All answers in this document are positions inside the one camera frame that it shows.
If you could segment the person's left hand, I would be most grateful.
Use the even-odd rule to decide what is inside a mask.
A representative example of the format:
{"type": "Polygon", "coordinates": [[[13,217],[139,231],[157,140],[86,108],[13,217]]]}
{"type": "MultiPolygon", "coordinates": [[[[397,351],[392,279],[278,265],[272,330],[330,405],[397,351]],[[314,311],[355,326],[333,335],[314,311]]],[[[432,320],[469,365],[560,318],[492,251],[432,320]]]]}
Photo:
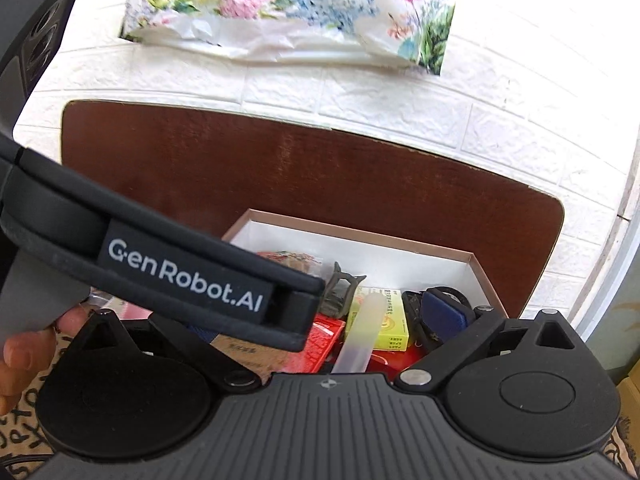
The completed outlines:
{"type": "Polygon", "coordinates": [[[4,343],[0,370],[1,415],[12,411],[38,374],[50,367],[55,357],[56,334],[75,336],[91,311],[93,307],[78,304],[44,330],[17,334],[4,343]]]}

